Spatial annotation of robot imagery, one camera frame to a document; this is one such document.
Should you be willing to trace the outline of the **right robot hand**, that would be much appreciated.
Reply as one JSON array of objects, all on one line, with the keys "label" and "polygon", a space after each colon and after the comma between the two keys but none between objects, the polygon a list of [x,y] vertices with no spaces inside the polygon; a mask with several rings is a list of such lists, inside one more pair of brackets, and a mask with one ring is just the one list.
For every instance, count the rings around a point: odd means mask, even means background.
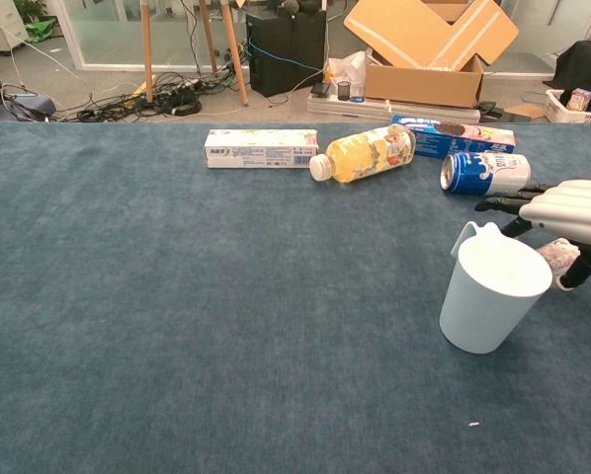
[{"label": "right robot hand", "polygon": [[591,180],[530,185],[503,197],[486,197],[475,209],[512,214],[514,219],[501,228],[507,237],[531,230],[552,236],[538,252],[561,290],[570,291],[591,277]]}]

